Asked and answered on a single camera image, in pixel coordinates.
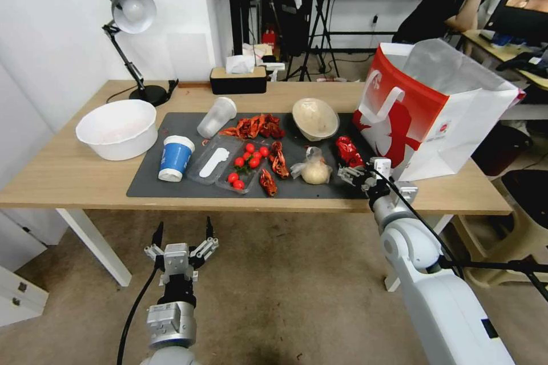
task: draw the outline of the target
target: tissue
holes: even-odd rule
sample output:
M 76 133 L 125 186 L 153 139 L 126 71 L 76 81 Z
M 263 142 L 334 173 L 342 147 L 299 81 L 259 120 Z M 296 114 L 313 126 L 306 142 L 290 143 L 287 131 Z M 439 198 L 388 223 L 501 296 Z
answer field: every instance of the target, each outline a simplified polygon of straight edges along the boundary
M 237 55 L 227 58 L 226 70 L 228 74 L 252 73 L 255 67 L 255 58 L 251 55 Z

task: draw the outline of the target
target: gray mat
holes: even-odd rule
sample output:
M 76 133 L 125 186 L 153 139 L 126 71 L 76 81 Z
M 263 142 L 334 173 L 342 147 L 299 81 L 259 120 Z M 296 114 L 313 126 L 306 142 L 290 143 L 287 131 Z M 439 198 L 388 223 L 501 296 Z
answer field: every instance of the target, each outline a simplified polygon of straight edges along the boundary
M 256 113 L 239 113 L 237 118 L 230 121 L 226 127 L 233 127 L 236 125 L 238 119 L 251 118 L 254 115 L 256 115 Z M 338 166 L 336 160 L 335 140 L 338 136 L 349 135 L 358 147 L 358 150 L 364 160 L 367 160 L 373 155 L 373 152 L 363 137 L 360 136 L 357 129 L 351 124 L 352 114 L 339 114 L 341 125 L 337 134 L 330 139 L 318 141 L 317 143 L 311 143 L 303 137 L 295 125 L 291 113 L 274 113 L 274 115 L 281 119 L 281 127 L 286 133 L 286 136 L 281 140 L 281 142 L 288 168 L 294 163 L 300 163 L 304 160 L 306 147 L 310 145 L 320 147 L 323 151 L 326 163 L 333 168 L 333 173 L 331 174 L 329 184 L 310 185 L 305 183 L 301 177 L 296 180 L 291 177 L 287 180 L 279 179 L 278 176 L 272 172 L 270 163 L 265 161 L 265 167 L 271 172 L 278 186 L 276 198 L 364 198 L 363 194 L 361 194 L 359 190 L 342 182 L 337 177 Z M 242 197 L 241 194 L 219 188 L 216 185 L 203 185 L 198 182 L 194 182 L 186 178 L 184 175 L 181 182 L 166 182 L 158 180 L 158 170 L 160 158 L 162 156 L 163 140 L 167 136 L 173 134 L 183 135 L 190 138 L 196 145 L 196 150 L 192 154 L 187 170 L 190 169 L 192 161 L 197 160 L 205 151 L 206 148 L 202 146 L 203 138 L 196 131 L 196 127 L 202 120 L 203 116 L 204 113 L 171 112 L 166 114 L 164 121 L 158 129 L 158 140 L 145 155 L 143 162 L 141 163 L 137 173 L 135 174 L 133 182 L 127 191 L 128 197 Z M 256 141 L 271 143 L 274 140 L 264 139 L 261 136 L 258 136 Z M 245 194 L 244 197 L 266 198 L 267 195 L 264 193 L 262 187 L 259 184 L 256 184 L 255 186 L 252 186 L 251 190 Z

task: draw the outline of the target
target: white bowl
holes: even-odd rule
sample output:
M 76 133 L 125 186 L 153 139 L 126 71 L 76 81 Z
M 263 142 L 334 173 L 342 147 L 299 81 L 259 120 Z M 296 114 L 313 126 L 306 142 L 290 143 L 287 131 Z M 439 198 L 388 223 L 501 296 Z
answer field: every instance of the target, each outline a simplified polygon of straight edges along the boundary
M 158 138 L 156 108 L 142 100 L 105 104 L 80 120 L 76 137 L 106 160 L 137 157 Z
M 295 124 L 309 141 L 320 141 L 335 135 L 339 116 L 325 101 L 305 98 L 293 105 Z

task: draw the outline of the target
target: paper bag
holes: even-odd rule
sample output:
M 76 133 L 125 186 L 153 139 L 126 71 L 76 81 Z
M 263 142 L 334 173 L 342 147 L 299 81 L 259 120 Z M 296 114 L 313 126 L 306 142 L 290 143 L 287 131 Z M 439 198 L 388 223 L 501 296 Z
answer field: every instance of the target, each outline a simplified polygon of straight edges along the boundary
M 520 93 L 452 49 L 444 52 L 458 53 L 461 66 L 451 82 L 463 75 L 472 89 L 445 95 L 400 70 L 413 47 L 379 45 L 353 116 L 377 156 L 391 159 L 399 181 L 457 173 Z

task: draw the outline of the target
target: computer monitor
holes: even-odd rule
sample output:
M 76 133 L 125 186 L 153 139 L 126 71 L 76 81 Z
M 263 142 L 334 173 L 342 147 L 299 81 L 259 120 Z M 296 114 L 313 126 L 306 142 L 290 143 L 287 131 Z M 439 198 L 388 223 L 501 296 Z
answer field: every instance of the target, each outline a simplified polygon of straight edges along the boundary
M 548 41 L 548 0 L 501 0 L 485 28 L 529 41 Z

